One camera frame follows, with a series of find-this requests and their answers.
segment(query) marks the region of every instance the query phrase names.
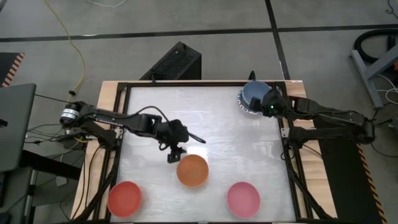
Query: orange bowl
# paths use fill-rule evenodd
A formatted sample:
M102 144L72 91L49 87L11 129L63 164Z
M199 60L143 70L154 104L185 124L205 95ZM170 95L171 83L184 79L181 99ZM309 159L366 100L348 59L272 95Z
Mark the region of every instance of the orange bowl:
M108 195L108 208L113 215L127 218L138 210L141 199L141 190L137 184L131 181L120 182Z
M209 167L204 158L198 155L185 156L177 167L177 177L188 187L199 187L207 179Z

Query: red bowl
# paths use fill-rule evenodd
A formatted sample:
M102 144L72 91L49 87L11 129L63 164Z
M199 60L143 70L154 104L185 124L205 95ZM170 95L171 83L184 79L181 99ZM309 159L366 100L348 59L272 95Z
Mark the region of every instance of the red bowl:
M251 218L260 209L261 198L257 189L247 183L232 185L227 195L228 207L239 218Z
M108 208L113 215L127 218L138 210L141 199L141 190L137 184L131 181L120 182L108 195Z

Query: pink bowl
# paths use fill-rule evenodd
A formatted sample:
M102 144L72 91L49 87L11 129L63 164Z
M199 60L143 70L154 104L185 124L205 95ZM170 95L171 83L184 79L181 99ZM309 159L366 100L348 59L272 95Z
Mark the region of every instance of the pink bowl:
M239 218L251 218L260 209L261 199L256 188L247 182L238 182L228 190L228 207Z

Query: black box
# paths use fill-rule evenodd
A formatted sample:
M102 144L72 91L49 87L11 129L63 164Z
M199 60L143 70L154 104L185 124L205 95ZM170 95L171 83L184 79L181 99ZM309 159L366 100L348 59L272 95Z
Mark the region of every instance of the black box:
M201 80L201 53L178 42L140 80Z

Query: metal stand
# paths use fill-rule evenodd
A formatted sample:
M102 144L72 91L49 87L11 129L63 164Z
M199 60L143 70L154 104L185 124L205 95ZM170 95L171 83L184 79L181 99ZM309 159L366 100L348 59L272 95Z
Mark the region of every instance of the metal stand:
M366 89L371 96L374 107L382 108L383 102L374 84L374 79L386 68L390 67L398 60L398 45L395 45L393 48L391 48L391 50L385 53L379 58L379 60L374 62L369 67L365 65L357 50L353 50L351 56L354 59L355 64L362 76L363 82L365 83Z
M26 150L22 151L20 166L29 166L37 171L47 172L60 177L66 177L74 180L79 180L81 172L81 169L75 166L71 166L63 162L58 162Z

